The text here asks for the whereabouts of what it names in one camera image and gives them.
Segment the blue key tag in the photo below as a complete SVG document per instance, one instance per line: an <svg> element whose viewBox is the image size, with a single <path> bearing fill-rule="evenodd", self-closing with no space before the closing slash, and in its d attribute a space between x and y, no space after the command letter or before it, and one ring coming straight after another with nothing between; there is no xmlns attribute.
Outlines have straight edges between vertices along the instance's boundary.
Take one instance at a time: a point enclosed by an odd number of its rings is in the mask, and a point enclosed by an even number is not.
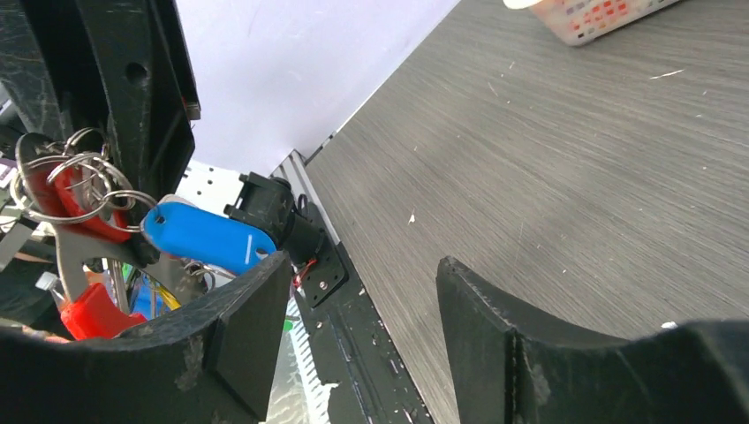
<svg viewBox="0 0 749 424"><path fill-rule="evenodd" d="M163 253L215 265L233 275L247 272L276 251L264 231L178 201L151 209L141 230Z"/></svg>

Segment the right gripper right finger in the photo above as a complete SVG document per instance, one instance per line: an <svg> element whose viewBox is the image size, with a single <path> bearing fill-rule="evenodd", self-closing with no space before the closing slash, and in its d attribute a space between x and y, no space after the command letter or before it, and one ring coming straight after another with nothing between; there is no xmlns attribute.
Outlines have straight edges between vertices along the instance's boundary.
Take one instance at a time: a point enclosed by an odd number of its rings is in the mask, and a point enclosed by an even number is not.
<svg viewBox="0 0 749 424"><path fill-rule="evenodd" d="M452 257L435 279L464 423L745 423L748 324L634 340L567 322Z"/></svg>

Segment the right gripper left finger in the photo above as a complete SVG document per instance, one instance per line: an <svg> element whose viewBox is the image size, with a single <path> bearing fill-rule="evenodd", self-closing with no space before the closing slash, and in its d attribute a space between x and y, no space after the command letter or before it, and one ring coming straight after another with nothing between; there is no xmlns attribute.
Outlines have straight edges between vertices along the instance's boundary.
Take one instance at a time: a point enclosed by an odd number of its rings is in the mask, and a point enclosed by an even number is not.
<svg viewBox="0 0 749 424"><path fill-rule="evenodd" d="M258 423L291 286L277 252L188 305L114 339L1 334L4 423Z"/></svg>

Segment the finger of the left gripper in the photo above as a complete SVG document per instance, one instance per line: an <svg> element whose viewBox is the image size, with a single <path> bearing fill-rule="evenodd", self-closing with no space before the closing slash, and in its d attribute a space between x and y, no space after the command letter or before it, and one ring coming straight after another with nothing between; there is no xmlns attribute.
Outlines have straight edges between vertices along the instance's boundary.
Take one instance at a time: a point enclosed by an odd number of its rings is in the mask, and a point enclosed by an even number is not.
<svg viewBox="0 0 749 424"><path fill-rule="evenodd" d="M138 190L177 189L200 102L175 2L4 1L1 84L28 130L101 129Z"/></svg>

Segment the red grey carabiner keyring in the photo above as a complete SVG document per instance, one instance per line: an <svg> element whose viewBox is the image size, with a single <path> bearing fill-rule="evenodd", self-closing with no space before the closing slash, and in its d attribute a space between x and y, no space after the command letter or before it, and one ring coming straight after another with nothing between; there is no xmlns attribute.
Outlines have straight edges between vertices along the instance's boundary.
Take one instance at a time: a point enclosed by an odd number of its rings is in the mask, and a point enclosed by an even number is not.
<svg viewBox="0 0 749 424"><path fill-rule="evenodd" d="M154 264L139 264L126 244L91 229L87 222L98 214L100 206L70 215L65 208L68 195L47 182L52 170L68 160L65 155L57 155L53 145L50 138L39 133L27 133L19 138L15 153L19 174L12 183L11 197L19 201L19 191L23 190L31 201L28 216L52 226L57 269L64 288L60 314L73 337L77 340L113 338L146 321L142 314L130 311L128 299L120 306L111 299L102 283L91 283L84 270L85 261L105 259L131 264L181 304L202 294L201 280L191 276L182 261L162 255Z"/></svg>

